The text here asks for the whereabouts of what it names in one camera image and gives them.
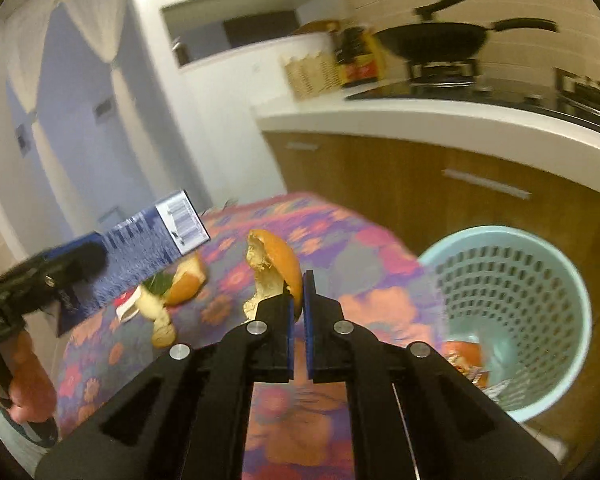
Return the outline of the person left hand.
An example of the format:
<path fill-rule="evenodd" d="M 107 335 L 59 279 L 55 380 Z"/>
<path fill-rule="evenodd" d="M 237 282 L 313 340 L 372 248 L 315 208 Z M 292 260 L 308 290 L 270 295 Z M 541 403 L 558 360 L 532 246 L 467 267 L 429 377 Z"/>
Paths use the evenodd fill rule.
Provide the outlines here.
<path fill-rule="evenodd" d="M 57 394 L 38 356 L 34 353 L 32 339 L 23 330 L 1 346 L 5 361 L 12 371 L 8 388 L 12 405 L 10 418 L 17 424 L 45 422 L 56 410 Z"/>

